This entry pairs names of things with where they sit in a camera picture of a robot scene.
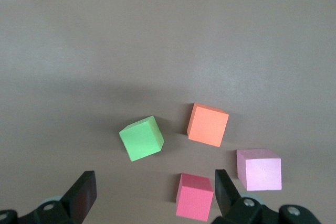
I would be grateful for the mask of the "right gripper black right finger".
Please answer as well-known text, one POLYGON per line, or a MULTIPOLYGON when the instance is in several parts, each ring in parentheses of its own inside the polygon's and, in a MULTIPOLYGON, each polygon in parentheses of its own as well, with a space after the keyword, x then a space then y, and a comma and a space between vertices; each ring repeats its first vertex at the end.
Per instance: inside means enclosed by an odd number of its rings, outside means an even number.
POLYGON ((278 212, 251 197, 242 197, 224 169, 215 171, 215 196, 222 215, 212 223, 280 223, 278 212))

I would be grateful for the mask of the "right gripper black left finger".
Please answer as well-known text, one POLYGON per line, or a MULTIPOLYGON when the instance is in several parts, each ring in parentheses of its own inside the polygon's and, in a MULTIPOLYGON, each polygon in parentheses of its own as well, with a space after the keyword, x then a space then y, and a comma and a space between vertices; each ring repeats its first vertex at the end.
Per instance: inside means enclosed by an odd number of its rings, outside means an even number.
POLYGON ((97 199, 94 171, 85 171, 60 200, 41 204, 31 213, 19 217, 18 223, 77 223, 85 220, 97 199))

